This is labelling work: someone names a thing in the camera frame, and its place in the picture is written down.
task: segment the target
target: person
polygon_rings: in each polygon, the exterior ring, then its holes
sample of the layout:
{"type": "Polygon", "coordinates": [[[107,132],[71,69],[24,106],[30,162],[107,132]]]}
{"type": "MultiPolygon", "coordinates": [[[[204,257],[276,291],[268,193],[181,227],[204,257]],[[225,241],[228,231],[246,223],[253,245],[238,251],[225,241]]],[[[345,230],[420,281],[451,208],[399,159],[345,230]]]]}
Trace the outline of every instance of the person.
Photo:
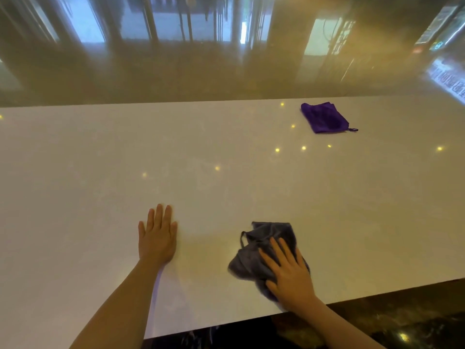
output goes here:
{"type": "MultiPolygon", "coordinates": [[[[176,251],[178,224],[171,222],[171,216],[171,206],[166,206],[163,213],[163,206],[159,204],[155,210],[149,210],[145,226],[139,222],[138,263],[90,319],[70,349],[141,348],[155,280],[176,251]]],[[[271,244],[279,264],[259,251],[276,275],[277,282],[267,281],[266,285],[285,309],[311,325],[332,349],[384,348],[317,298],[298,248],[294,258],[283,239],[271,239],[271,244]]]]}

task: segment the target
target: person's right arm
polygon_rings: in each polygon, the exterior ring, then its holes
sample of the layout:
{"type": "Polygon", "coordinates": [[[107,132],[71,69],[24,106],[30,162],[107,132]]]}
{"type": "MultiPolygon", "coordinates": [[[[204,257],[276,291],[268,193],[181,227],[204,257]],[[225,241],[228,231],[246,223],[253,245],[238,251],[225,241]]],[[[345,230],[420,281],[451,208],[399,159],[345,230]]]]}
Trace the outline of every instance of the person's right arm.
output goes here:
{"type": "Polygon", "coordinates": [[[322,335],[331,349],[385,349],[352,324],[348,323],[320,299],[313,290],[310,273],[304,259],[296,248],[297,260],[283,239],[279,239],[284,252],[276,240],[271,239],[280,265],[260,250],[260,254],[276,275],[277,282],[267,281],[266,285],[289,311],[307,321],[322,335]]]}

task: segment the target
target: crumpled gray cloth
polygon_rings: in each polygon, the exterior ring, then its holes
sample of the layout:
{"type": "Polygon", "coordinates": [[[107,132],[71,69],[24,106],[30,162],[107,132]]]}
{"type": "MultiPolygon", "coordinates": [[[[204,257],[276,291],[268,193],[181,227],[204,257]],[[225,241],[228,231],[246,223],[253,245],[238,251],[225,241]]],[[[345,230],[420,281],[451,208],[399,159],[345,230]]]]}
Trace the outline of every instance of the crumpled gray cloth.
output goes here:
{"type": "MultiPolygon", "coordinates": [[[[258,289],[264,296],[272,301],[278,301],[276,296],[266,286],[265,282],[267,280],[276,282],[276,277],[261,258],[259,248],[279,264],[276,253],[271,246],[270,238],[274,237],[276,241],[279,238],[283,238],[294,257],[296,257],[295,247],[297,246],[297,240],[294,231],[290,223],[252,222],[252,227],[252,231],[243,231],[241,233],[240,244],[242,248],[229,263],[228,268],[238,278],[255,281],[258,289]],[[246,246],[244,246],[242,241],[244,235],[248,241],[248,245],[246,246]]],[[[307,262],[305,262],[305,265],[308,272],[310,272],[307,262]]]]}

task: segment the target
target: cleaning rag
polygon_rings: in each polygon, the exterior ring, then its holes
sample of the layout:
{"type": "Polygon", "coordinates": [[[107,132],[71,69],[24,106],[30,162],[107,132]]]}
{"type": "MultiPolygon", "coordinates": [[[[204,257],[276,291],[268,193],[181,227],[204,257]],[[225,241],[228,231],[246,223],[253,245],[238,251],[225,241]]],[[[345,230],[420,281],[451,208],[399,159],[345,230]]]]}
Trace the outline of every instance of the cleaning rag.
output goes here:
{"type": "Polygon", "coordinates": [[[283,238],[289,246],[294,257],[297,240],[290,223],[271,223],[271,222],[253,222],[253,230],[240,235],[241,249],[237,255],[229,263],[229,270],[238,278],[255,281],[260,292],[272,301],[278,301],[276,296],[266,286],[266,281],[271,280],[276,282],[276,277],[271,269],[266,265],[259,254],[261,248],[268,256],[270,256],[277,264],[279,264],[276,253],[270,243],[270,238],[274,237],[277,241],[283,238]],[[245,235],[248,245],[244,246],[242,237],[245,235]]]}
{"type": "Polygon", "coordinates": [[[356,128],[349,128],[349,122],[329,101],[318,105],[304,103],[300,106],[300,110],[316,134],[358,131],[356,128]]]}

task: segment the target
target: yellow light spot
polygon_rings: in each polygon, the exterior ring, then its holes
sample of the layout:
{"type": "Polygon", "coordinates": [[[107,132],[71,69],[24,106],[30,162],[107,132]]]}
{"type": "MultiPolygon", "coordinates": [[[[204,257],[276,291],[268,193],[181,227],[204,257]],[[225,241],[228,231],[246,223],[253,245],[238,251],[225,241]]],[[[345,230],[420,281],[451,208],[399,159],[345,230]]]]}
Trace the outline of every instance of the yellow light spot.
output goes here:
{"type": "Polygon", "coordinates": [[[405,333],[400,333],[399,335],[400,339],[402,339],[403,341],[410,341],[410,338],[405,333]]]}

